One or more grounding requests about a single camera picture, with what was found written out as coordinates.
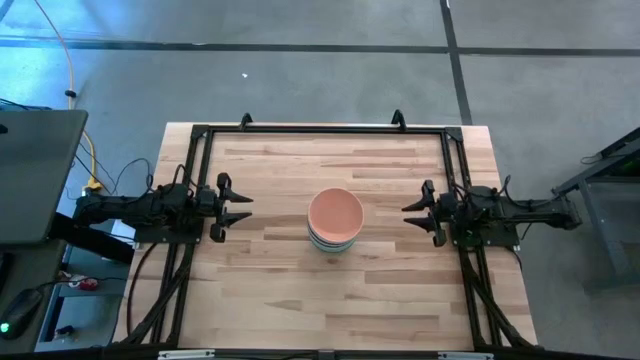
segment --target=pink bowl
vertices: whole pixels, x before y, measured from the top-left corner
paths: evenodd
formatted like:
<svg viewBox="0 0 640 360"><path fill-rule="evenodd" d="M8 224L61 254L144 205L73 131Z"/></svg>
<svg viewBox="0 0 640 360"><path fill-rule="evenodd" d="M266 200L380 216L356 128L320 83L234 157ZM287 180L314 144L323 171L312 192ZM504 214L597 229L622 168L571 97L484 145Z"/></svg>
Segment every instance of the pink bowl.
<svg viewBox="0 0 640 360"><path fill-rule="evenodd" d="M330 243L352 240L362 229L364 210L351 192L331 188L318 193L309 205L309 226Z"/></svg>

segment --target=stacked bowls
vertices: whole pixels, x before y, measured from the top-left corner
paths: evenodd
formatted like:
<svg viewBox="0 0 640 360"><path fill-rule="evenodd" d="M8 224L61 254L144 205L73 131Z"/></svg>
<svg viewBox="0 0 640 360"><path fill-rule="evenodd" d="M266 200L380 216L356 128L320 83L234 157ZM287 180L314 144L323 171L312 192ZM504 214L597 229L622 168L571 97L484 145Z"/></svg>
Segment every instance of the stacked bowls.
<svg viewBox="0 0 640 360"><path fill-rule="evenodd" d="M309 238L318 249L341 252L355 242L364 224L364 210L351 192L331 188L311 200L307 221Z"/></svg>

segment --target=wooden tabletop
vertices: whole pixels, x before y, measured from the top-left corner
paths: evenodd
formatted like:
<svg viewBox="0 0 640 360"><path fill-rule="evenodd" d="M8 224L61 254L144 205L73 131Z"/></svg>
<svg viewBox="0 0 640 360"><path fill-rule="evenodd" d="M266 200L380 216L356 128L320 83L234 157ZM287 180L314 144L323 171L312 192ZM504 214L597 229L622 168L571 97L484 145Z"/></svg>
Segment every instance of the wooden tabletop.
<svg viewBox="0 0 640 360"><path fill-rule="evenodd" d="M156 184L169 183L184 162L192 125L167 124ZM463 127L463 134L472 182L499 187L488 128ZM228 172L234 191L254 199L230 204L230 210L253 216L228 230L224 244L203 235L180 346L471 349L457 253L450 243L435 248L429 234L402 221L407 214L400 211L418 200L425 179L436 191L446 189L441 151L431 135L216 134L208 183ZM356 243L339 254L316 249L306 227L311 198L330 187L352 191L365 210ZM157 246L144 264L133 296L134 326L157 298L166 252ZM136 252L130 274L141 255ZM487 260L497 303L535 343L516 259L488 248ZM125 336L127 301L114 340ZM483 309L480 314L488 339Z"/></svg>

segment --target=computer mouse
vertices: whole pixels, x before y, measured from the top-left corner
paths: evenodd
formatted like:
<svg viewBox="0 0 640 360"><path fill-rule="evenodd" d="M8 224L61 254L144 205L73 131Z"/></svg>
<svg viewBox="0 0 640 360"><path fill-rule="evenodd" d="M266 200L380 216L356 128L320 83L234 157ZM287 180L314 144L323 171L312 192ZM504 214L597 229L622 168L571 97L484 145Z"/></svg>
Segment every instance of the computer mouse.
<svg viewBox="0 0 640 360"><path fill-rule="evenodd" d="M44 295L39 289L22 290L0 316L0 338L20 337L29 327Z"/></svg>

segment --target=concrete floor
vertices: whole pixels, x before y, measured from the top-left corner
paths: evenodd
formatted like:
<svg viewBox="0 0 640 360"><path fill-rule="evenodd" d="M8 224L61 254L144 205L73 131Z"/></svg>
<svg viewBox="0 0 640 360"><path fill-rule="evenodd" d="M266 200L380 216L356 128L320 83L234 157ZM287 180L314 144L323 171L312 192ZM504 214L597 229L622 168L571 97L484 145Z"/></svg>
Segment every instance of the concrete floor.
<svg viewBox="0 0 640 360"><path fill-rule="evenodd" d="M63 35L76 39L446 45L435 0L42 3ZM450 4L461 46L640 47L633 0ZM31 1L16 0L0 37L24 36L52 33ZM0 53L0 97L66 106L61 50ZM77 107L89 111L87 130L112 174L137 157L155 163L168 121L239 121L248 111L257 121L383 123L400 108L411 123L461 123L448 55L73 50L72 57ZM473 122L490 127L513 195L548 196L582 169L581 157L640 125L639 60L461 57ZM71 172L72 197L86 182L83 171ZM128 172L120 192L142 191L144 171ZM70 213L73 202L63 197L60 208ZM533 226L522 258L543 346L640 357L640 291L583 291L585 281L610 271L588 224L572 232Z"/></svg>

